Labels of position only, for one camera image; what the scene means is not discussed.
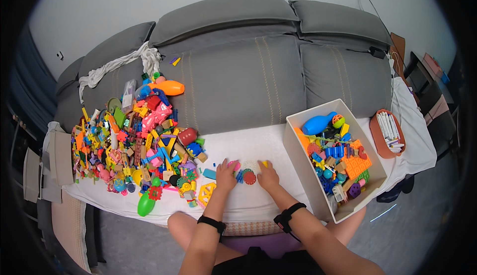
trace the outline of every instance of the person's hand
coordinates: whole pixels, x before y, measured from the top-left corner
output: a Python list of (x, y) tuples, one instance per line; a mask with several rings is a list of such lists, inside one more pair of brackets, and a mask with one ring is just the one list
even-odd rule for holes
[(235, 165), (237, 165), (238, 161), (232, 163), (229, 167), (227, 167), (227, 158), (224, 159), (224, 162), (217, 166), (216, 171), (216, 182), (217, 188), (226, 191), (227, 193), (234, 189), (235, 185), (237, 184), (237, 180), (233, 176)]
[(267, 192), (270, 192), (271, 189), (279, 185), (280, 178), (277, 175), (277, 172), (273, 169), (273, 164), (267, 160), (268, 167), (258, 160), (261, 173), (257, 175), (260, 186), (264, 188)]

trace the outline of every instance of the blue curtain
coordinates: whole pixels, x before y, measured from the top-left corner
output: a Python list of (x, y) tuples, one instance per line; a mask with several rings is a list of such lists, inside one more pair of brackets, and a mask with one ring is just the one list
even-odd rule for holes
[(56, 112), (56, 80), (36, 49), (28, 25), (21, 32), (14, 52), (9, 105), (41, 139)]

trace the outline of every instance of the orange block plate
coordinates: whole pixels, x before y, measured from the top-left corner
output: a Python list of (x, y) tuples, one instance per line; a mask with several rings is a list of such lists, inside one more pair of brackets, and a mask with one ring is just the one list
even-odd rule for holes
[[(350, 143), (350, 145), (353, 148), (359, 148), (361, 147), (361, 142), (358, 139), (357, 141)], [(346, 173), (348, 174), (350, 179), (353, 180), (357, 178), (363, 171), (367, 170), (372, 165), (372, 163), (369, 159), (369, 156), (368, 158), (366, 158), (366, 160), (363, 160), (359, 157), (354, 157), (353, 155), (347, 158), (346, 151), (346, 148), (344, 148), (343, 161), (346, 163)]]

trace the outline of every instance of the white sheet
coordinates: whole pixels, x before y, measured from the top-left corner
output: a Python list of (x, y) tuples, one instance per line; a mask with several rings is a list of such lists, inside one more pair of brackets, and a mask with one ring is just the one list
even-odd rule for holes
[[(435, 166), (437, 159), (426, 122), (417, 108), (412, 94), (401, 78), (396, 78), (394, 84), (396, 96), (393, 101), (393, 113), (398, 120), (401, 120), (400, 112), (402, 112), (401, 128), (407, 145), (406, 151), (401, 157), (381, 159), (388, 179), (376, 195), (390, 190), (408, 173), (416, 173)], [(397, 100), (399, 100), (401, 109), (399, 109)], [(369, 118), (358, 119), (366, 135), (373, 142), (369, 121)], [(215, 170), (213, 163), (219, 164), (225, 157), (240, 159), (241, 162), (268, 159), (273, 162), (283, 187), (297, 200), (310, 207), (300, 180), (283, 147), (284, 129), (285, 125), (274, 125), (205, 135), (203, 138), (206, 140), (205, 148), (209, 159), (206, 163), (199, 162), (198, 166), (202, 170), (205, 168)], [(199, 189), (201, 185), (212, 182), (212, 180), (200, 176), (197, 182)], [(106, 184), (102, 181), (97, 181), (93, 185), (91, 179), (80, 180), (79, 184), (63, 186), (63, 189), (70, 195), (102, 210), (154, 224), (167, 224), (169, 216), (177, 211), (186, 212), (195, 218), (199, 218), (203, 211), (200, 207), (190, 208), (178, 193), (164, 190), (161, 200), (156, 202), (151, 214), (140, 217), (136, 212), (139, 201), (138, 189), (135, 193), (123, 196), (107, 192)], [(232, 191), (225, 209), (224, 220), (226, 222), (271, 221), (278, 213), (277, 206), (258, 183), (252, 186), (244, 183), (237, 184)]]

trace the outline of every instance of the gray sofa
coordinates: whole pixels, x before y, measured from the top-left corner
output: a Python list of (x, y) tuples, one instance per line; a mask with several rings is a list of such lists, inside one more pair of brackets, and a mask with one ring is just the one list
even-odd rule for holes
[[(78, 77), (146, 41), (161, 53), (165, 77), (186, 86), (170, 98), (179, 126), (201, 134), (284, 123), (337, 98), (357, 118), (391, 105), (389, 63), (366, 52), (392, 44), (377, 16), (310, 0), (203, 0), (117, 33), (72, 63), (58, 80), (54, 119), (71, 131), (81, 117)], [(86, 87), (86, 111), (105, 108), (142, 74), (138, 59)]]

